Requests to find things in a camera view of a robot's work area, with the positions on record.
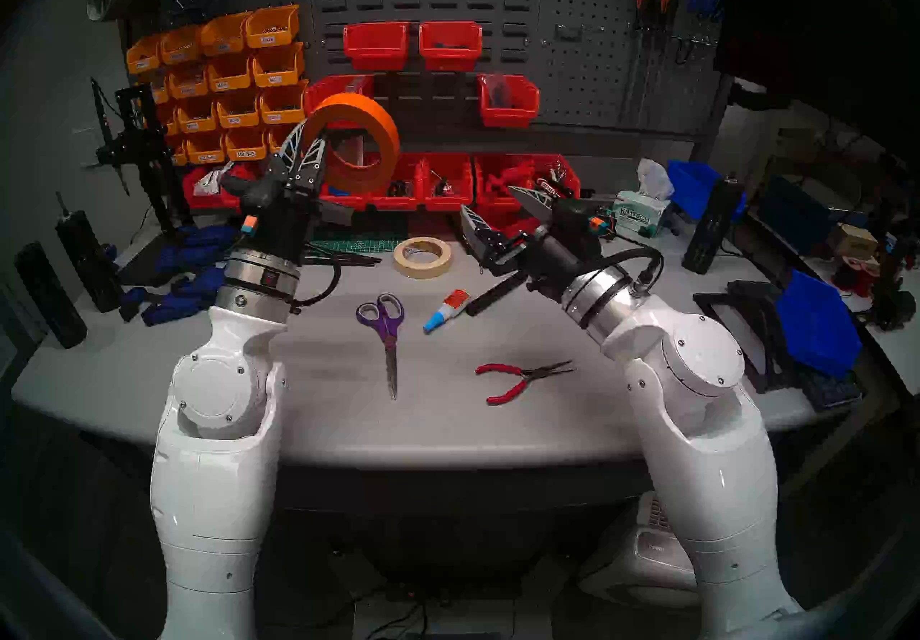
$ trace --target scissor blade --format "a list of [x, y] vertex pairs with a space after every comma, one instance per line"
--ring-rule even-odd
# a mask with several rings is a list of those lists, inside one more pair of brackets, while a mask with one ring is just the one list
[[396, 400], [396, 346], [386, 347], [386, 382], [390, 386], [390, 397]]

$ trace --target pegboard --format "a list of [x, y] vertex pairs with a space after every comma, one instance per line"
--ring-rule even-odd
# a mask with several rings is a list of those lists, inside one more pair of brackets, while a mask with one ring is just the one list
[[[676, 37], [715, 43], [718, 26], [700, 24], [687, 13], [687, 0], [678, 1], [674, 39], [663, 55], [639, 52], [633, 0], [227, 0], [227, 10], [300, 3], [306, 74], [314, 81], [352, 72], [342, 47], [345, 24], [410, 22], [405, 69], [378, 75], [374, 86], [376, 99], [401, 130], [445, 121], [478, 124], [475, 76], [426, 72], [418, 49], [419, 22], [471, 20], [483, 29], [476, 72], [519, 73], [533, 81], [541, 100], [535, 123], [696, 136], [705, 129], [718, 90], [715, 48], [699, 43], [687, 63], [678, 65]], [[635, 104], [624, 100], [634, 60], [640, 78], [648, 65], [652, 83], [641, 118]]]

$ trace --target scissors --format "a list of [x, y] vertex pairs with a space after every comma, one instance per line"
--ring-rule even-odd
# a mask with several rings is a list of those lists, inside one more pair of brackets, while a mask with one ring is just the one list
[[[396, 317], [391, 316], [386, 311], [385, 304], [387, 303], [398, 311]], [[392, 293], [381, 293], [377, 296], [376, 301], [369, 300], [358, 306], [355, 315], [358, 317], [358, 323], [371, 326], [384, 342], [386, 381], [389, 383], [390, 397], [396, 400], [396, 329], [406, 317], [402, 303]]]

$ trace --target tissue box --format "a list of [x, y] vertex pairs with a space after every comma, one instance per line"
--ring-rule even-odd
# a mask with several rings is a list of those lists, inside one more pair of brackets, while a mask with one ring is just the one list
[[879, 245], [868, 231], [849, 224], [837, 224], [827, 238], [827, 244], [838, 256], [849, 256], [861, 261], [870, 259]]
[[651, 237], [657, 233], [658, 222], [670, 204], [669, 199], [655, 199], [639, 192], [623, 190], [616, 195], [611, 214], [616, 219], [617, 227]]

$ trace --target orange tape roll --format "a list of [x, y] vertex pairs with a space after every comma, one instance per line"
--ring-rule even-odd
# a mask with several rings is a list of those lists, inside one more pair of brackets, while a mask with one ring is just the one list
[[366, 95], [336, 93], [320, 103], [306, 119], [301, 141], [313, 142], [324, 127], [336, 120], [350, 120], [367, 130], [377, 142], [380, 162], [358, 167], [345, 162], [335, 152], [329, 152], [326, 159], [327, 184], [356, 194], [388, 185], [399, 159], [399, 134], [390, 114]]

